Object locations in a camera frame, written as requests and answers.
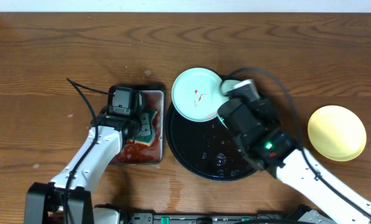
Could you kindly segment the green and yellow sponge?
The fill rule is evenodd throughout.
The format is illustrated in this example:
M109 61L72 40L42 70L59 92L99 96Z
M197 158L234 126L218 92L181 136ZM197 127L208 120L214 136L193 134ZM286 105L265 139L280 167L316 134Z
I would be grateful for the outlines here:
M150 146L155 138L155 128L153 126L153 120L157 115L156 110L145 110L144 113L141 113L139 120L141 122L141 129L134 138L136 144L144 144Z

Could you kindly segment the light blue plate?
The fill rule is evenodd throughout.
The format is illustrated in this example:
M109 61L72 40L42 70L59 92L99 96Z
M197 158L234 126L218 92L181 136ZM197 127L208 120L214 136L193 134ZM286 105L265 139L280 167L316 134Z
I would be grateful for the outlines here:
M217 110L228 97L219 90L222 79L206 68L182 72L172 86L172 103L184 118L206 122L217 117Z
M241 83L241 81L225 80L222 83L220 83L214 91L214 106L215 106L216 115L217 115L217 118L219 119L219 121L225 127L227 127L227 126L225 125L225 123L223 121L223 118L218 115L217 111L224 103L226 103L230 99L230 97L225 96L224 93L227 93L228 91L233 90L234 86L239 84L239 83Z

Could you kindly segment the yellow plate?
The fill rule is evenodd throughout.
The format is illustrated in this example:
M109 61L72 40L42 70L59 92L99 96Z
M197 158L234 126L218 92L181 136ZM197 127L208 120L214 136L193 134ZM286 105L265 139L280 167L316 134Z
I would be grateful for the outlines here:
M367 133L360 118L345 107L323 106L308 121L308 137L317 152L333 161L350 161L365 149Z

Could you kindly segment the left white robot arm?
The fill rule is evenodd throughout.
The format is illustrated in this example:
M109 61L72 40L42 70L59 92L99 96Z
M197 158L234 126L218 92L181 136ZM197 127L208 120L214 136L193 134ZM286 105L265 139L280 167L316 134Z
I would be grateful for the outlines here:
M120 210L92 205L92 192L111 160L130 139L151 132L155 111L135 116L110 113L105 106L94 115L88 137L69 164L48 184L35 182L26 195L24 223L49 223L62 212L64 223L126 223Z

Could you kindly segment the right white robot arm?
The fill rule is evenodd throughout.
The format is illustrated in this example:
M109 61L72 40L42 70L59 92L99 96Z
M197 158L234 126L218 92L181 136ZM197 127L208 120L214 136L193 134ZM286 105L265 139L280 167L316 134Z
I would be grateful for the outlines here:
M217 108L245 160L317 205L336 223L371 223L371 202L323 167L290 134L267 98L231 98Z

